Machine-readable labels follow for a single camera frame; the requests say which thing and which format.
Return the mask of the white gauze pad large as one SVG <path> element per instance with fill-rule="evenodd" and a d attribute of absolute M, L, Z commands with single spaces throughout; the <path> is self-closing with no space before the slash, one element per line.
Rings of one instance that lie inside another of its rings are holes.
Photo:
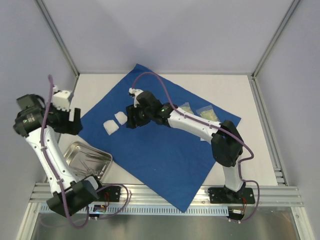
<path fill-rule="evenodd" d="M 105 121 L 103 123 L 103 127 L 109 136 L 115 133 L 119 129 L 119 126 L 113 119 Z"/>

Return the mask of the steel pointed scissors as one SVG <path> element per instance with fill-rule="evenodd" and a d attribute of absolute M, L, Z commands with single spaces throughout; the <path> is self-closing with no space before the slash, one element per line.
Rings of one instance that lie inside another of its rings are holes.
<path fill-rule="evenodd" d="M 99 162 L 96 160 L 81 160 L 80 163 L 85 169 L 85 172 L 89 175 L 98 175 L 100 173 Z"/>

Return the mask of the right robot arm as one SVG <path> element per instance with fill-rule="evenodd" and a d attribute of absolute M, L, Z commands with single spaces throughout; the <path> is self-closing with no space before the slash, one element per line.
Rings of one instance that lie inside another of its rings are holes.
<path fill-rule="evenodd" d="M 239 174 L 239 157 L 243 153 L 243 145 L 239 141 L 243 139 L 232 121 L 207 120 L 169 102 L 162 104 L 150 91 L 130 88 L 128 93 L 133 98 L 133 104 L 126 107 L 128 128 L 135 129 L 155 122 L 208 142 L 213 158 L 223 167 L 227 200 L 236 203 L 244 196 L 246 184 Z"/>

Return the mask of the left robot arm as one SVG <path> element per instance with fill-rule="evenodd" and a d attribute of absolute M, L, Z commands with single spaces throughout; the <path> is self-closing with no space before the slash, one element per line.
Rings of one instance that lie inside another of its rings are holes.
<path fill-rule="evenodd" d="M 46 201 L 53 212 L 72 216 L 92 202 L 104 197 L 105 188 L 93 174 L 80 179 L 64 158 L 56 133 L 78 135 L 83 129 L 81 110 L 75 108 L 70 121 L 70 101 L 64 106 L 46 104 L 37 94 L 26 94 L 16 100 L 20 107 L 13 129 L 22 136 L 36 153 L 48 178 L 52 197 Z"/>

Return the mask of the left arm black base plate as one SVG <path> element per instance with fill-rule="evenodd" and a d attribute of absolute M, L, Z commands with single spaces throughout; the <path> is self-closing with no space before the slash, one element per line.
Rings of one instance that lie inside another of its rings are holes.
<path fill-rule="evenodd" d="M 117 203 L 120 200 L 121 187 L 120 186 L 108 186 L 98 193 L 98 202 Z"/>

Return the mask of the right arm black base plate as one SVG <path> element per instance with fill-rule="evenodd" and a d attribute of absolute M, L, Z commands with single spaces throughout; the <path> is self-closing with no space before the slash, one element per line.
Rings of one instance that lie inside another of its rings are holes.
<path fill-rule="evenodd" d="M 235 192 L 226 187 L 210 187 L 207 190 L 211 204 L 255 204 L 252 188 L 242 188 Z"/>

